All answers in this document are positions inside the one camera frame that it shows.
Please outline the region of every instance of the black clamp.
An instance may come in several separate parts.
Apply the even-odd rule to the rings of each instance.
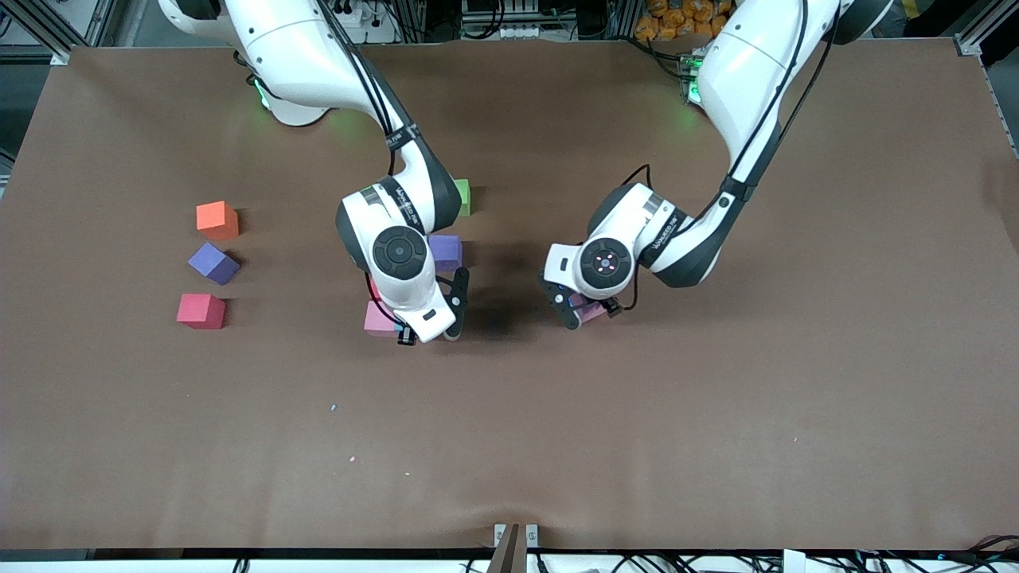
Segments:
[[[457,317],[452,326],[446,328],[445,337],[447,341],[455,341],[464,332],[464,319],[467,317],[467,283],[471,279],[471,273],[464,267],[460,267],[452,273],[452,281],[448,282],[449,293],[443,295],[452,315]]]
[[[580,328],[580,315],[570,304],[570,297],[576,293],[561,284],[545,280],[544,271],[538,272],[538,283],[541,284],[541,290],[548,298],[548,304],[552,305],[552,310],[558,315],[562,324],[571,330]]]
[[[385,145],[389,151],[396,151],[420,137],[421,131],[418,129],[418,124],[410,123],[386,136]]]
[[[548,298],[548,304],[552,305],[552,310],[558,315],[559,319],[562,320],[562,324],[571,329],[576,330],[580,328],[580,314],[577,312],[577,308],[585,307],[588,305],[598,304],[605,309],[608,314],[608,318],[615,318],[623,312],[623,305],[615,299],[615,297],[609,297],[603,301],[595,301],[594,299],[589,299],[584,295],[580,295],[584,302],[580,305],[575,305],[570,299],[574,295],[578,295],[574,291],[567,289],[566,287],[549,282],[545,280],[545,273],[538,273],[538,283],[541,284],[542,291],[545,292],[545,297]]]
[[[471,272],[464,267],[460,267],[452,274],[452,280],[441,276],[435,277],[439,282],[449,287],[449,293],[442,295],[454,317],[451,326],[445,329],[443,335],[447,341],[455,341],[464,332],[464,319],[467,318],[467,287],[471,279]],[[418,343],[418,335],[414,328],[404,324],[399,333],[396,334],[396,344],[403,347],[413,347]]]

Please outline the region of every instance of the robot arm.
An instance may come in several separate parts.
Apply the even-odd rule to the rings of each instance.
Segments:
[[[232,44],[264,103],[283,123],[308,124],[334,107],[376,119],[390,153],[398,153],[406,167],[345,197],[336,229],[351,258],[375,279],[382,302],[410,332],[423,342],[443,332],[459,334],[466,284],[453,287],[460,296],[449,297],[457,303],[451,308],[436,282],[427,236],[453,223],[460,193],[392,89],[330,17],[326,3],[159,2],[180,30]],[[466,278],[466,272],[458,273],[458,279]]]
[[[612,191],[580,246],[552,245],[541,283],[570,328],[574,293],[614,305],[636,265],[672,288],[711,272],[721,245],[781,141],[779,103],[826,34],[845,44],[880,20],[890,0],[747,0],[707,47],[698,74],[701,105],[721,133],[730,169],[708,206],[692,217],[641,184]]]

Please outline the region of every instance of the foam block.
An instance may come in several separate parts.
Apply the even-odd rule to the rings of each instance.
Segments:
[[[371,277],[368,278],[368,285],[372,290],[372,297],[374,297],[376,300],[382,300],[382,297],[379,295],[379,288],[375,285],[374,278]]]
[[[199,205],[195,208],[198,231],[209,241],[225,241],[239,233],[237,212],[226,201]]]
[[[226,284],[240,268],[236,261],[217,249],[212,243],[203,245],[187,260],[187,264],[216,284]]]
[[[455,235],[430,235],[428,246],[435,258],[435,270],[452,272],[464,266],[464,245]]]
[[[217,330],[223,327],[226,302],[212,295],[187,294],[180,296],[177,322],[196,330]]]
[[[379,312],[374,301],[368,301],[368,310],[365,311],[365,332],[372,336],[395,338],[397,328],[396,324]]]
[[[574,306],[574,308],[577,309],[577,314],[580,315],[581,324],[587,322],[588,320],[593,320],[608,312],[605,310],[605,307],[601,306],[598,303],[587,304],[586,306],[583,306],[586,303],[584,303],[584,299],[581,298],[580,295],[574,295],[570,297],[570,303]]]
[[[460,192],[460,216],[466,217],[471,214],[471,184],[467,179],[455,179],[457,191]]]

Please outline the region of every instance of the metal frame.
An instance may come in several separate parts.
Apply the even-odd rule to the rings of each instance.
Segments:
[[[66,64],[71,48],[89,45],[84,36],[42,0],[0,0],[0,5],[52,53],[51,63]]]
[[[956,35],[959,54],[980,55],[980,43],[1009,16],[1019,10],[1019,0],[994,0],[963,31]]]
[[[45,0],[0,0],[4,12],[40,46],[4,46],[0,63],[64,65],[74,46],[99,46],[106,38],[110,15],[120,0],[99,0],[84,35]]]

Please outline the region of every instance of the brown table surface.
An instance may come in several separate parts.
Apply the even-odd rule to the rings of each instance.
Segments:
[[[717,133],[625,44],[366,53],[474,186],[449,230],[473,273],[464,337],[362,331],[333,216],[386,167],[370,118],[278,124],[226,50],[76,50],[0,204],[2,546],[473,546],[523,521],[558,548],[905,549],[1019,529],[1019,163],[976,58],[835,49],[710,278],[647,274],[636,312],[571,332],[535,279],[548,244],[582,240],[644,162],[698,211]],[[186,265],[195,205],[220,199],[244,225],[225,287]],[[228,328],[176,324],[187,292],[229,299]]]

